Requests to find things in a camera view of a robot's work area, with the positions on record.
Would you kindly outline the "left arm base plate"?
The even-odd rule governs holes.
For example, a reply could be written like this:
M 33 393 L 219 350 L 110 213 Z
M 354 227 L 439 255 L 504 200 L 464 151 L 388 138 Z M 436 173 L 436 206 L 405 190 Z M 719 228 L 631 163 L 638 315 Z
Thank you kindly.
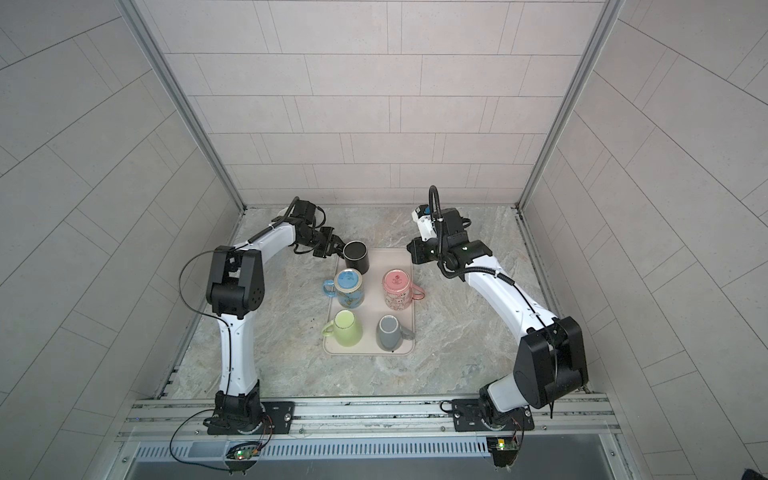
M 203 421 L 209 435 L 286 435 L 290 432 L 296 404 L 290 401 L 246 401 L 226 397 Z

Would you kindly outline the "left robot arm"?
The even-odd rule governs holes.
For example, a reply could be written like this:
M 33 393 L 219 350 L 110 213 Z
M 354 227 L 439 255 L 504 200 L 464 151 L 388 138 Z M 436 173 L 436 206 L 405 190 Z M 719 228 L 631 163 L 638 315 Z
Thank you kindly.
M 266 296 L 264 265 L 294 245 L 326 258 L 340 255 L 346 242 L 331 227 L 275 220 L 247 241 L 213 251 L 206 301 L 219 321 L 222 375 L 212 416 L 204 420 L 210 435 L 247 434 L 266 422 L 254 359 L 255 312 Z

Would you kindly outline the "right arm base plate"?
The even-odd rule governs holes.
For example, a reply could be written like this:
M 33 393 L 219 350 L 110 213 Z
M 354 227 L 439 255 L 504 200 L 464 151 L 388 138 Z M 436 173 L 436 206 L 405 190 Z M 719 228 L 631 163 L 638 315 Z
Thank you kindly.
M 450 406 L 449 414 L 456 432 L 527 432 L 535 429 L 527 407 L 500 412 L 486 398 L 454 399 Z

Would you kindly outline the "black mug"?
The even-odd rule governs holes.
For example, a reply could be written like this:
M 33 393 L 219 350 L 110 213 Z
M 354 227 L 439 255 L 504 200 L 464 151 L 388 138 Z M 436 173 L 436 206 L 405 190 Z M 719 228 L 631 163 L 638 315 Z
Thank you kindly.
M 362 241 L 350 241 L 345 244 L 342 257 L 348 269 L 354 269 L 361 275 L 366 274 L 370 268 L 368 248 Z

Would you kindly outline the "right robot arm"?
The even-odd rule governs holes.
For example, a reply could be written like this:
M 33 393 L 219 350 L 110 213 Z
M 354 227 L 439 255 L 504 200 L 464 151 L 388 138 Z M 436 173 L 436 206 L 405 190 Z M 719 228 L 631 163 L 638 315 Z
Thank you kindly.
M 589 373 L 582 328 L 558 317 L 528 295 L 503 269 L 490 248 L 472 241 L 447 249 L 437 239 L 414 238 L 407 246 L 414 264 L 434 262 L 448 279 L 475 289 L 518 340 L 513 371 L 479 392 L 483 421 L 494 427 L 526 407 L 553 407 L 586 385 Z

